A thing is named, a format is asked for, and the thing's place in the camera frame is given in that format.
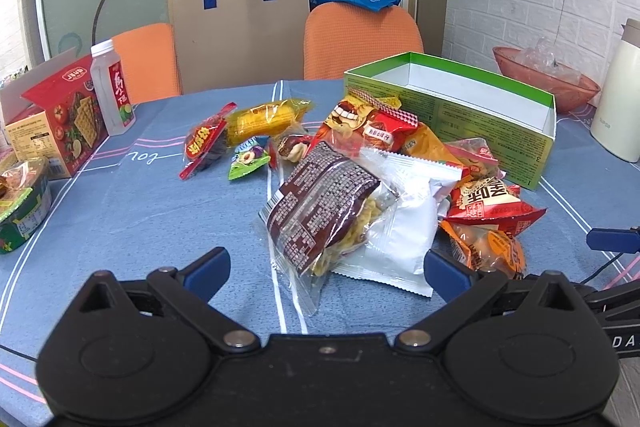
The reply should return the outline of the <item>orange chair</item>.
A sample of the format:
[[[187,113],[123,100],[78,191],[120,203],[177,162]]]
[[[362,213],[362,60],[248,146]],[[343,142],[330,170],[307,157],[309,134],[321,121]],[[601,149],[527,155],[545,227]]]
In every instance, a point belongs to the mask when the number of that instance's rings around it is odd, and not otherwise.
[[[404,8],[374,12],[327,2],[314,8],[305,23],[304,78],[339,80],[357,66],[423,50],[416,21]]]
[[[130,100],[134,103],[181,95],[174,32],[169,23],[154,23],[113,37]]]

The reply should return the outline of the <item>left orange chair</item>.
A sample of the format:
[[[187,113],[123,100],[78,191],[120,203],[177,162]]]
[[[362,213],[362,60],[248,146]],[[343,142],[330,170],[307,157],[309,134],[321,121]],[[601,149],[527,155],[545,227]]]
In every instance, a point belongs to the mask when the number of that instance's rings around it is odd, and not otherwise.
[[[174,32],[169,23],[154,23],[113,37],[130,100],[134,103],[181,95]]]

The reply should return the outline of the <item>clear plastic wrap in bowl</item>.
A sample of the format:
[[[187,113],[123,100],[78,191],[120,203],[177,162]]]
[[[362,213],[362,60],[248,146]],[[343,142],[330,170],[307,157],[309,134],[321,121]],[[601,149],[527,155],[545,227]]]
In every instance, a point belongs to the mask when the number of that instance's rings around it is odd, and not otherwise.
[[[515,61],[539,73],[577,85],[580,80],[580,72],[562,64],[558,59],[558,54],[559,50],[556,49],[555,43],[549,39],[541,38],[535,46],[518,52]]]

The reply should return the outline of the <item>red chips bag with mouth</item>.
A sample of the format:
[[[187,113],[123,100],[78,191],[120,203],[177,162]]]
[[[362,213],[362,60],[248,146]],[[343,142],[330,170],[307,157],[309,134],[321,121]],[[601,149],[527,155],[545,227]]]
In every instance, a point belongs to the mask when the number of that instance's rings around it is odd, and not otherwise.
[[[312,138],[309,149],[321,141],[333,147],[372,147],[397,152],[418,128],[416,115],[374,98],[367,91],[349,88]]]

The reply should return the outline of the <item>right orange chair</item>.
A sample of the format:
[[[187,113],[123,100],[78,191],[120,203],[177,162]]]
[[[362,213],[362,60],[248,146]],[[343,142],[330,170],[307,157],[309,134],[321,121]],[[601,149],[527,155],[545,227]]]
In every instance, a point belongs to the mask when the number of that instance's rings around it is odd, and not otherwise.
[[[374,12],[327,2],[314,8],[305,23],[304,78],[339,80],[357,66],[423,50],[416,21],[404,8]]]

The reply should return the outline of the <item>brown noodle snack packet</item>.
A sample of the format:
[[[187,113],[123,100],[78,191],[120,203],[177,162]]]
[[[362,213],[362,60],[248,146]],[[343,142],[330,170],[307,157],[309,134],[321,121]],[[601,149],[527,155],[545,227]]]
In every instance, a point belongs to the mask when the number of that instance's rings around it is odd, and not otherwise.
[[[303,314],[317,312],[331,270],[367,243],[398,199],[390,181],[326,142],[293,169],[259,217]]]

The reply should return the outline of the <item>red spicy snack bag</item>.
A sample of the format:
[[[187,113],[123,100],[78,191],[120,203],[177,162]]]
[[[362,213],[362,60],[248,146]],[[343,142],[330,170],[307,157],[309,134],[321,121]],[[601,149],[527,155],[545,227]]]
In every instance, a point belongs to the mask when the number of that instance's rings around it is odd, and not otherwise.
[[[450,193],[446,219],[457,225],[477,225],[517,236],[546,213],[521,199],[521,188],[495,177],[459,184]]]

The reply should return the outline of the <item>orange snack packet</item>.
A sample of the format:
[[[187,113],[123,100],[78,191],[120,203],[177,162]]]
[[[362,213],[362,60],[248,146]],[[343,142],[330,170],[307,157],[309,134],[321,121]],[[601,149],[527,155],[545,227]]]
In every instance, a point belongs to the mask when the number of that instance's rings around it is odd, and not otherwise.
[[[443,220],[439,228],[449,237],[451,256],[473,271],[501,271],[512,280],[524,277],[526,258],[515,237],[479,225],[458,225]]]

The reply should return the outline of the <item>pink-striped clear snack bag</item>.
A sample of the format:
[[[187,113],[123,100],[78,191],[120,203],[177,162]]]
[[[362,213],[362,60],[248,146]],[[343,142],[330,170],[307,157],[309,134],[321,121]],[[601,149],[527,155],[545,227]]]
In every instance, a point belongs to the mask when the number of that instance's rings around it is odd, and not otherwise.
[[[445,142],[444,146],[469,170],[469,176],[473,180],[503,179],[506,176],[484,138],[454,140]]]

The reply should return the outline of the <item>clear wrapped pastry snack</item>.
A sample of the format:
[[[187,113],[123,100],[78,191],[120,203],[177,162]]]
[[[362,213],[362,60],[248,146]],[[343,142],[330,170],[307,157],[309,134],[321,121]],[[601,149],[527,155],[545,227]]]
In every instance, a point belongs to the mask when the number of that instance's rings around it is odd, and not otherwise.
[[[269,166],[277,169],[285,163],[297,164],[307,153],[312,137],[299,124],[285,128],[268,141]]]

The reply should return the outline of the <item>red cracker box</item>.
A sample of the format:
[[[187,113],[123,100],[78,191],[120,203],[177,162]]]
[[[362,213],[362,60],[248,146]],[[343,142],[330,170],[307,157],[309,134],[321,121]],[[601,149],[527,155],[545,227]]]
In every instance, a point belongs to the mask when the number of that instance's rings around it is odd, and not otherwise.
[[[1,88],[2,132],[20,161],[47,158],[49,177],[73,177],[106,138],[90,73],[72,50]]]

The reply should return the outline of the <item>small green candy packet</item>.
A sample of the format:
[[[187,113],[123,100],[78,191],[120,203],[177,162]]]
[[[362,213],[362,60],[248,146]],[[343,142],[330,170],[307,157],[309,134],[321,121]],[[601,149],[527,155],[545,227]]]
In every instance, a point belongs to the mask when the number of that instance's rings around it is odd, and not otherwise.
[[[228,179],[243,178],[269,164],[271,158],[266,136],[252,137],[234,149]]]

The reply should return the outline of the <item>green instant noodle bowl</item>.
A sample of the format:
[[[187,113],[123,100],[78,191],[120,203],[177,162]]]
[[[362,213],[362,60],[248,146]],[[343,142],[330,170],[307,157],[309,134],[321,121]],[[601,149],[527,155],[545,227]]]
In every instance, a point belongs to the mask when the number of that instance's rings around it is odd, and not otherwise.
[[[1,173],[1,254],[25,244],[52,205],[47,158],[29,158]]]

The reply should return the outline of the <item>white foil snack bag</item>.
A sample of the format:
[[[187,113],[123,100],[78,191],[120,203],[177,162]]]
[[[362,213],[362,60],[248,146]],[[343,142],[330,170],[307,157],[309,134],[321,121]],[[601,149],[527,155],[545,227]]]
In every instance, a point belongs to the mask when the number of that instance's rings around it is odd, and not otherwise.
[[[448,208],[446,199],[463,169],[373,148],[362,148],[357,162],[390,184],[398,199],[371,225],[364,244],[333,272],[430,298],[424,257],[434,241],[438,212]]]

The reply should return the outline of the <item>yellow snack bag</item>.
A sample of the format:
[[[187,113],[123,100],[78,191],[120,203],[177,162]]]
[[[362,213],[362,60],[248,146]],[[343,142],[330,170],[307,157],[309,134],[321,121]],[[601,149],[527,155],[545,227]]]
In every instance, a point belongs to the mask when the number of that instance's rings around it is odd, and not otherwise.
[[[423,123],[420,123],[416,130],[407,136],[400,152],[413,158],[463,167],[463,164],[436,137],[431,128]]]

